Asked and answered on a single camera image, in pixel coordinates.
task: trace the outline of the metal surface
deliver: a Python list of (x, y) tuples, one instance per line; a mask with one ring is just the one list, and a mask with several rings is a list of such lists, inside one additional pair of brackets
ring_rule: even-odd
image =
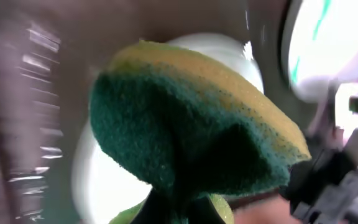
[[(296, 99), (280, 76), (278, 43), (287, 4), (287, 0), (0, 0), (0, 77), (18, 74), (26, 52), (47, 55), (54, 89), (60, 96), (59, 118), (65, 135), (58, 146), (63, 157), (53, 163), (45, 177), (49, 186), (43, 204), (47, 223), (81, 220), (72, 199), (71, 168), (88, 115), (88, 91), (111, 56), (139, 39), (165, 42), (195, 32), (217, 32), (243, 43), (250, 40), (264, 79), (265, 95), (305, 128), (315, 106)], [(32, 27), (45, 31), (41, 39), (29, 38)], [(53, 37), (58, 38), (58, 45), (52, 44), (57, 44)], [(0, 88), (1, 94), (13, 98), (31, 96), (27, 79), (7, 80), (0, 79), (10, 86)], [(25, 106), (15, 101), (0, 98), (0, 107), (12, 118), (11, 128), (21, 127), (26, 133), (25, 141), (11, 139), (10, 145), (20, 148), (13, 154), (18, 162), (36, 166), (40, 154), (33, 146), (40, 143), (31, 125), (36, 121), (31, 121)], [(12, 116), (12, 111), (21, 119)], [(30, 125), (16, 126), (14, 122), (18, 120)]]

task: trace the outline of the sink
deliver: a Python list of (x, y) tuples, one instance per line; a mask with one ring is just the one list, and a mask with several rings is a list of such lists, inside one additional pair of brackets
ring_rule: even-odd
[[(316, 105), (298, 100), (280, 74), (278, 41), (286, 5), (286, 0), (0, 0), (0, 111), (4, 111), (0, 121), (26, 121), (22, 126), (9, 123), (5, 129), (25, 137), (12, 138), (5, 147), (15, 148), (9, 152), (23, 169), (40, 163), (39, 145), (44, 138), (35, 128), (38, 120), (29, 116), (30, 111), (38, 111), (26, 103), (34, 102), (33, 97), (40, 102), (38, 106), (47, 106), (58, 118), (63, 134), (56, 143), (63, 156), (50, 160), (44, 176), (48, 189), (39, 207), (45, 222), (81, 223), (71, 174), (88, 117), (88, 92), (112, 55), (139, 39), (166, 42), (186, 34), (214, 32), (242, 44), (251, 41), (265, 95), (301, 128), (307, 127)], [(50, 83), (23, 72), (30, 67), (49, 74), (44, 81)], [(44, 99), (29, 88), (47, 88), (58, 98)]]

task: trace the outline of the green sponge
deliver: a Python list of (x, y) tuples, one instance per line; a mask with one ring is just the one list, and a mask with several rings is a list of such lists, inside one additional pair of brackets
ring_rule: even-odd
[(248, 81), (190, 50), (140, 42), (119, 52), (91, 93), (102, 150), (182, 207), (288, 182), (310, 158), (302, 133)]

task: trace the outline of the sponge holder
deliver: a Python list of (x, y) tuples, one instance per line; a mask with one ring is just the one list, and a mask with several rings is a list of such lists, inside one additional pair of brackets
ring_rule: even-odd
[[(172, 212), (168, 198), (152, 189), (131, 224), (166, 224), (172, 219)], [(187, 206), (185, 215), (189, 224), (225, 224), (207, 196), (192, 201)]]

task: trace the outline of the green scouring pad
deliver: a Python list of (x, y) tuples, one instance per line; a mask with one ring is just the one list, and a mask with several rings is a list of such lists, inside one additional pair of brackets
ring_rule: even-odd
[(90, 121), (101, 149), (173, 208), (285, 185), (310, 158), (298, 126), (242, 76), (167, 44), (120, 51), (94, 84)]

